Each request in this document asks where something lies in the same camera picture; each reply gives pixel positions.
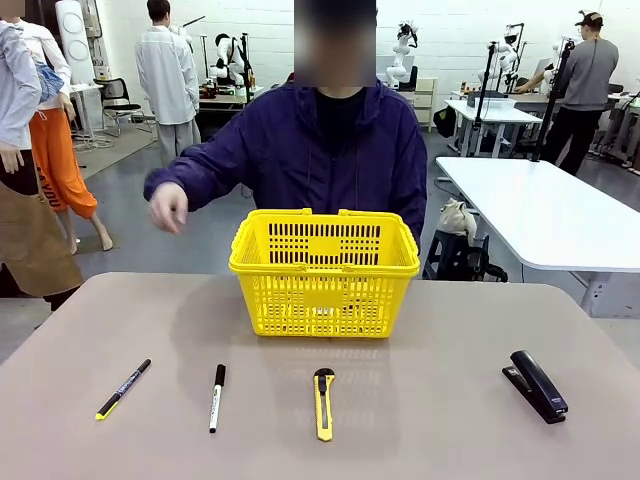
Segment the person's right hand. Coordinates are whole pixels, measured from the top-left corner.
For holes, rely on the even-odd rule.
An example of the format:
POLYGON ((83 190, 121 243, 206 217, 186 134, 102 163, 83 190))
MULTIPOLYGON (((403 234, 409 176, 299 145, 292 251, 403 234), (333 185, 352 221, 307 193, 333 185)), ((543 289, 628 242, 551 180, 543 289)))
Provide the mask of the person's right hand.
POLYGON ((151 220, 158 229, 178 235, 187 219, 187 195, 176 183, 162 183, 149 200, 149 211, 151 220))

